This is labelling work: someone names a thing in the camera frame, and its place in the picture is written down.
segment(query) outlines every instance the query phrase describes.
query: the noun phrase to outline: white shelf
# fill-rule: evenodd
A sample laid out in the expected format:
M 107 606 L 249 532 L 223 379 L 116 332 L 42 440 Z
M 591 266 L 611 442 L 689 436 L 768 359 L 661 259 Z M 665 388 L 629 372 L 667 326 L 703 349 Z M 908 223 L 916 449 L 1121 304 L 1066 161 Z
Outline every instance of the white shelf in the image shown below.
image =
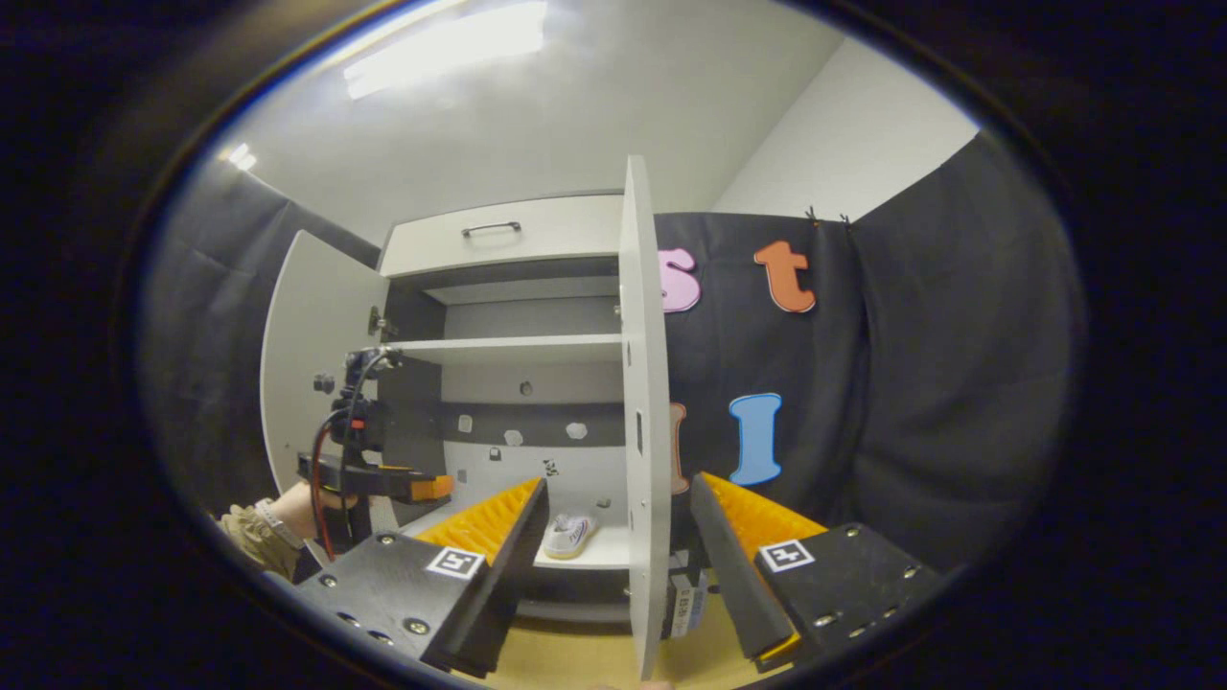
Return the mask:
M 621 362 L 622 335 L 536 335 L 388 343 L 436 365 Z
M 420 517 L 400 529 L 406 537 L 416 537 L 459 512 L 450 503 Z M 546 556 L 537 549 L 533 565 L 558 570 L 626 570 L 629 562 L 629 530 L 626 525 L 600 525 L 588 538 L 584 551 L 568 560 Z

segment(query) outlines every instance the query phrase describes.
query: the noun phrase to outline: white wall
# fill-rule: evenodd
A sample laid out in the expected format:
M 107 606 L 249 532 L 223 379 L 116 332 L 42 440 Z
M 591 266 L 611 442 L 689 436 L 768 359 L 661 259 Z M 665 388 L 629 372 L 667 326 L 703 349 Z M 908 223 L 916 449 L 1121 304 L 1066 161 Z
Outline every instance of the white wall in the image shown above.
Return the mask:
M 945 97 L 845 38 L 712 209 L 865 215 L 940 166 L 979 130 Z

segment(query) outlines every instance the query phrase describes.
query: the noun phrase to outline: wristwatch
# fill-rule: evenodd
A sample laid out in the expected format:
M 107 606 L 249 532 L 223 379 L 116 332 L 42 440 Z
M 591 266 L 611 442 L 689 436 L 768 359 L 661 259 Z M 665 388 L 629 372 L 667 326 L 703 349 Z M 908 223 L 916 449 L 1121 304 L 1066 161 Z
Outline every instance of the wristwatch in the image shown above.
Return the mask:
M 281 518 L 272 513 L 272 501 L 269 498 L 260 498 L 255 503 L 255 514 L 264 518 L 264 522 L 269 523 L 272 532 L 276 533 L 277 537 L 285 539 L 286 543 L 294 549 L 302 549 L 306 546 L 303 540 L 294 534 L 286 523 L 281 522 Z

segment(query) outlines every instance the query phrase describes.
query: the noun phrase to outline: person's arm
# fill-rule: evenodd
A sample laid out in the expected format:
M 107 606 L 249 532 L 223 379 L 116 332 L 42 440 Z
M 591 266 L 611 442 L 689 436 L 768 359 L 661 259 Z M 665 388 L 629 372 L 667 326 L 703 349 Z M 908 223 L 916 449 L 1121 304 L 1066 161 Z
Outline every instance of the person's arm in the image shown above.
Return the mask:
M 321 492 L 320 501 L 329 508 L 341 507 L 340 496 L 329 491 Z M 353 498 L 347 503 L 352 506 Z M 231 506 L 229 513 L 222 516 L 217 525 L 261 570 L 290 581 L 293 580 L 304 540 L 318 537 L 312 514 L 310 487 L 306 481 L 296 484 L 280 498 L 263 506 Z

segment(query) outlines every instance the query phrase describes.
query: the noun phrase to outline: sneaker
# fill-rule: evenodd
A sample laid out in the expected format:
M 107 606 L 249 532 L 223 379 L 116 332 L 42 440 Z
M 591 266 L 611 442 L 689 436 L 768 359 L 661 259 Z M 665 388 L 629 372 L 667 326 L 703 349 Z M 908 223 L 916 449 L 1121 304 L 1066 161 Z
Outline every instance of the sneaker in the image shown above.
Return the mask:
M 588 539 L 596 532 L 596 521 L 588 516 L 568 516 L 560 513 L 546 528 L 545 538 L 541 540 L 545 555 L 551 559 L 574 559 L 588 544 Z

